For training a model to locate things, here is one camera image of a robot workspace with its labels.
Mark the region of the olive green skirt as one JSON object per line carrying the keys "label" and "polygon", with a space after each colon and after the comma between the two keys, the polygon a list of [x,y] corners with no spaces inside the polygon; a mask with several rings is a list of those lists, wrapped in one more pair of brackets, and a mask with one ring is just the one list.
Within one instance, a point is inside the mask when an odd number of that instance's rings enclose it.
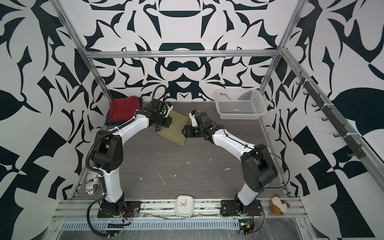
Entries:
{"label": "olive green skirt", "polygon": [[171,125],[168,128],[161,127],[158,135],[180,146],[184,146],[186,143],[186,137],[183,135],[182,130],[186,125],[188,125],[189,118],[174,110],[170,112],[169,117],[172,118]]}

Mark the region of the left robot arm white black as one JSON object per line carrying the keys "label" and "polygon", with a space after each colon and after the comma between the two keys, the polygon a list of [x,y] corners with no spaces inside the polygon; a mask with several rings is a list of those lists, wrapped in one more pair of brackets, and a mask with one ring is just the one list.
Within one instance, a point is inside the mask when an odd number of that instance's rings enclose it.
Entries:
{"label": "left robot arm white black", "polygon": [[120,184],[120,166],[124,160],[123,145],[134,135],[148,127],[169,128],[173,106],[167,102],[168,89],[157,86],[150,102],[123,124],[111,130],[98,131],[85,161],[89,172],[96,173],[103,186],[103,196],[99,200],[102,210],[110,216],[124,212],[124,192]]}

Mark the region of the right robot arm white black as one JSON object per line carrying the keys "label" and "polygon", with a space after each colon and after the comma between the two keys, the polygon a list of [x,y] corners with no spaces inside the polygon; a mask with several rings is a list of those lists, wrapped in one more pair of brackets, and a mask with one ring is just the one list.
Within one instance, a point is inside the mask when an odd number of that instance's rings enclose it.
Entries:
{"label": "right robot arm white black", "polygon": [[257,197],[279,175],[274,163],[275,154],[263,145],[253,145],[230,134],[224,126],[213,122],[206,112],[194,110],[189,113],[192,124],[186,125],[182,133],[186,138],[203,138],[235,156],[240,162],[244,185],[234,200],[222,203],[221,215],[247,215],[260,210]]}

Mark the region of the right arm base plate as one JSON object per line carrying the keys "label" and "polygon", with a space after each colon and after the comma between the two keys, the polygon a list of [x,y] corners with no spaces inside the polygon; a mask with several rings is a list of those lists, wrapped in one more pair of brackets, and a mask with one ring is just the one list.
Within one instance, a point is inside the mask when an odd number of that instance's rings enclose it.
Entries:
{"label": "right arm base plate", "polygon": [[230,216],[261,216],[262,205],[260,201],[254,200],[249,205],[243,205],[239,200],[222,200],[220,214],[223,217]]}

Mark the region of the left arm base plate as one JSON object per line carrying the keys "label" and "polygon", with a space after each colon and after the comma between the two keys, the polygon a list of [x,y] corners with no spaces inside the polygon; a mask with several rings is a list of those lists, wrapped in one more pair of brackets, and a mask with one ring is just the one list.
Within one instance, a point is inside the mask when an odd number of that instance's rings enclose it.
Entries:
{"label": "left arm base plate", "polygon": [[110,203],[102,200],[98,218],[112,218],[122,215],[124,218],[132,218],[139,215],[141,210],[141,201],[120,201],[118,203]]}

